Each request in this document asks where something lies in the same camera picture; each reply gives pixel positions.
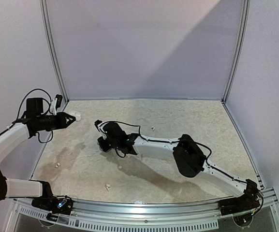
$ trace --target marble-patterned surface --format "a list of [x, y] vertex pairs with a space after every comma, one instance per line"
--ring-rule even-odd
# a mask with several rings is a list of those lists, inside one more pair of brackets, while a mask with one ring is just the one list
[[[71, 101], [65, 111], [70, 110], [80, 112], [82, 119], [54, 132], [33, 175], [35, 180], [50, 182], [56, 195], [117, 203], [177, 203], [230, 196], [210, 182], [182, 176], [173, 158], [128, 155], [122, 159], [114, 151], [102, 152], [94, 126], [97, 119], [141, 125], [141, 133], [152, 137], [189, 134], [212, 149], [211, 160], [217, 165], [257, 182], [248, 155], [219, 101]], [[127, 133], [137, 130], [121, 127]]]

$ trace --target vertical metal post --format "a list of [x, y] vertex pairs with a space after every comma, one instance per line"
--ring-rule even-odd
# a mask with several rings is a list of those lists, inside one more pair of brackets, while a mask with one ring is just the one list
[[51, 27], [50, 27], [50, 21], [49, 21], [49, 15], [48, 15], [48, 7], [47, 7], [47, 1], [46, 0], [40, 0], [41, 4], [41, 10], [42, 10], [42, 16], [43, 16], [43, 21], [44, 21], [44, 30], [46, 33], [46, 38], [48, 42], [48, 47], [49, 47], [49, 52], [53, 64], [53, 68], [57, 77], [58, 85], [61, 90], [63, 99], [65, 103], [69, 101], [69, 97], [66, 92], [66, 87], [62, 78], [61, 70], [59, 67], [59, 62], [58, 62], [58, 57], [56, 54], [56, 50], [54, 47], [54, 42], [52, 38], [52, 33], [51, 33]]
[[228, 96], [230, 94], [231, 87], [233, 84], [234, 76], [235, 76], [235, 73], [237, 70], [238, 61], [239, 61], [239, 57], [240, 57], [240, 53], [241, 53], [241, 49], [242, 49], [242, 43], [243, 43], [245, 32], [246, 32], [249, 6], [250, 6], [250, 0], [245, 0], [244, 5], [243, 5], [242, 14], [241, 14], [240, 30], [238, 33], [238, 38], [237, 38], [237, 43], [236, 43], [235, 56], [234, 56], [234, 60], [233, 60], [233, 64], [232, 64], [232, 68], [231, 68], [231, 72], [230, 72], [230, 77], [228, 79], [227, 85], [226, 85], [224, 93], [223, 93], [222, 102], [226, 102], [228, 99]]

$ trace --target table surface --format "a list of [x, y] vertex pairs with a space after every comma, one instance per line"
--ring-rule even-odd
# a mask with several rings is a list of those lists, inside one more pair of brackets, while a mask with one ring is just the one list
[[[219, 101], [104, 100], [70, 101], [65, 112], [81, 120], [54, 131], [33, 174], [48, 181], [56, 195], [116, 203], [180, 203], [227, 197], [231, 194], [201, 178], [186, 178], [174, 158], [127, 155], [99, 149], [94, 122], [117, 120], [141, 125], [151, 137], [189, 134], [213, 151], [211, 160], [232, 174], [258, 183], [250, 159]], [[137, 129], [122, 126], [126, 133]]]

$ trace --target robotic arm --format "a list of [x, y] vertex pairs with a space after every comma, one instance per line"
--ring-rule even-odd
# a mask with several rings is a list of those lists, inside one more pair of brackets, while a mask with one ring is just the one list
[[[199, 176], [204, 178], [221, 189], [227, 190], [234, 196], [230, 199], [220, 200], [219, 207], [222, 215], [235, 214], [252, 210], [248, 214], [243, 214], [236, 218], [236, 223], [244, 224], [250, 221], [263, 205], [263, 195], [257, 189], [257, 184], [252, 180], [245, 180], [228, 173], [209, 160], [211, 149], [203, 144], [195, 142], [189, 135], [183, 134], [180, 138], [152, 138], [141, 135], [140, 126], [138, 133], [127, 134], [119, 126], [123, 122], [97, 120], [95, 126], [101, 133], [98, 144], [102, 151], [107, 152], [115, 149], [118, 156], [124, 158], [126, 154], [139, 155], [151, 154], [153, 157], [172, 157], [176, 161], [179, 172], [188, 178]], [[210, 151], [205, 156], [199, 146], [203, 146]]]
[[[13, 149], [39, 131], [64, 129], [75, 121], [75, 117], [65, 112], [56, 112], [61, 101], [62, 96], [57, 95], [50, 104], [51, 115], [45, 115], [42, 98], [27, 99], [23, 116], [0, 133], [0, 163]], [[73, 207], [73, 201], [69, 197], [53, 196], [48, 182], [11, 179], [3, 176], [0, 170], [0, 200], [21, 197], [33, 198], [33, 206], [52, 211], [53, 214], [69, 214]]]

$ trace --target white wall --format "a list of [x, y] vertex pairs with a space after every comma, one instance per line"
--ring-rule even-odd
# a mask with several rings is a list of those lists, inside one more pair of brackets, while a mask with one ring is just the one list
[[[40, 3], [0, 0], [0, 132], [15, 120], [25, 94], [36, 87], [46, 89], [52, 96], [60, 93], [44, 33]], [[41, 147], [37, 138], [19, 146], [2, 162], [3, 174], [29, 178]], [[8, 219], [10, 202], [0, 202], [0, 231]]]
[[251, 1], [227, 106], [279, 200], [279, 0]]
[[243, 0], [50, 0], [71, 99], [221, 99]]

